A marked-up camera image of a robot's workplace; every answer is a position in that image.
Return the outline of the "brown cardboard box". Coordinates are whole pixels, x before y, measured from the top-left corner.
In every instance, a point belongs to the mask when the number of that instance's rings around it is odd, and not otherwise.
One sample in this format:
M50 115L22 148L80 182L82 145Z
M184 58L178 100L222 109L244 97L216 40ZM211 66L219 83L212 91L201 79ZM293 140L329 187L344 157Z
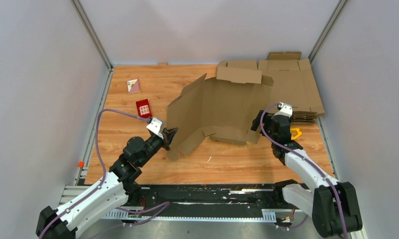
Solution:
M167 106L167 127L178 128L167 152L169 160L189 155L206 137L246 145L257 143L253 120L271 101L273 79L256 60L221 61L216 76L202 75L185 86Z

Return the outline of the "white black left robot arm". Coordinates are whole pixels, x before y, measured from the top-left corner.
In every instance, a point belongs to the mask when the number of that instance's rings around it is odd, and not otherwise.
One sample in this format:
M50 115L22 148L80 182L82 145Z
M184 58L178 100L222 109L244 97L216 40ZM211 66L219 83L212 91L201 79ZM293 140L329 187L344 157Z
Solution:
M39 215L36 235L40 239L77 239L111 210L128 204L137 205L141 192L136 179L141 168L160 150L170 150L177 128L151 133L147 140L132 137L118 160L99 181L67 203Z

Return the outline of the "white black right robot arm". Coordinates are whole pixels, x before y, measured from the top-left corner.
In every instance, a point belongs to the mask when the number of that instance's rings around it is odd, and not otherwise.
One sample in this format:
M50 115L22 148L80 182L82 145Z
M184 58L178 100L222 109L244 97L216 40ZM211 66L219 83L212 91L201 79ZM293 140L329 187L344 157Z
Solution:
M363 221L355 187L326 173L292 139L291 116L283 111L270 114L260 110L251 126L252 131L259 131L271 141L273 155L305 184L294 180L279 182L272 195L274 204L279 208L288 204L300 208L311 217L323 238L360 231Z

